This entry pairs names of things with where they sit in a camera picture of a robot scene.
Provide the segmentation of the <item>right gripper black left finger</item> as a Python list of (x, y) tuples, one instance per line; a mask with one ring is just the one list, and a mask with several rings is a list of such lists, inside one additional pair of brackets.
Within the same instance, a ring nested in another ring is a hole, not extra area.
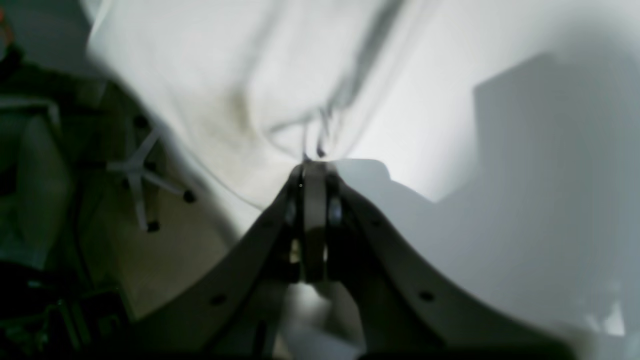
[(231, 252), (125, 331), (142, 359), (270, 357), (290, 285), (327, 277), (329, 165), (304, 162)]

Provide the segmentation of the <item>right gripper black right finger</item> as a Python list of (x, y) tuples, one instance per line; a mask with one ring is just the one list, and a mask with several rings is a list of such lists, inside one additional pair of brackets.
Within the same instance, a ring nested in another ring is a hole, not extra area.
[(576, 359), (558, 338), (446, 278), (334, 168), (326, 190), (327, 274), (358, 307), (364, 360)]

